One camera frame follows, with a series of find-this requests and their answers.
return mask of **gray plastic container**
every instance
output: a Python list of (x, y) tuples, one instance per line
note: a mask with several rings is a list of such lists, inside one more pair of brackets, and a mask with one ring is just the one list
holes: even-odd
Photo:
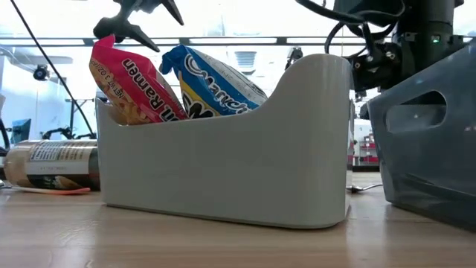
[[(386, 199), (476, 230), (476, 46), (368, 103)], [(426, 105), (411, 104), (424, 98)]]
[(315, 54), (241, 115), (121, 126), (98, 102), (103, 201), (240, 223), (333, 226), (350, 201), (351, 86), (345, 59)]

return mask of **snack bag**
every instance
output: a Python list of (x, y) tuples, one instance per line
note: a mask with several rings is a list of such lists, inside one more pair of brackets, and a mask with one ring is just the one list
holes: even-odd
[(161, 72), (173, 68), (189, 118), (236, 115), (256, 109), (266, 94), (244, 74), (200, 51), (179, 45), (162, 56)]
[(152, 62), (113, 48), (114, 41), (114, 36), (108, 36), (94, 44), (89, 70), (127, 124), (186, 119), (187, 114), (172, 88)]

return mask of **wooden table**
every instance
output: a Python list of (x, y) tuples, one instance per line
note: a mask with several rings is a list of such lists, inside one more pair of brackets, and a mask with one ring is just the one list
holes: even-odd
[(109, 208), (97, 194), (3, 190), (0, 202), (2, 268), (476, 267), (476, 235), (394, 208), (382, 188), (356, 194), (346, 222), (317, 231)]

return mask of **blue snack bag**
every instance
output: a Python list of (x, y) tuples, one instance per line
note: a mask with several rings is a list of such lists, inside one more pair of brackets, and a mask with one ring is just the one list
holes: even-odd
[(241, 114), (267, 100), (265, 92), (244, 74), (185, 45), (162, 56), (162, 74), (172, 69), (189, 118)]

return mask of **ramen noodle package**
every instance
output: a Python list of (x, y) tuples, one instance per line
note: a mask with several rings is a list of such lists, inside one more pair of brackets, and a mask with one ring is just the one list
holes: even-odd
[(266, 94), (244, 74), (200, 51), (179, 45), (162, 56), (161, 72), (175, 72), (189, 118), (236, 115), (256, 109)]
[(108, 36), (94, 44), (89, 69), (125, 122), (147, 124), (188, 118), (152, 62), (113, 48), (114, 41), (114, 36)]

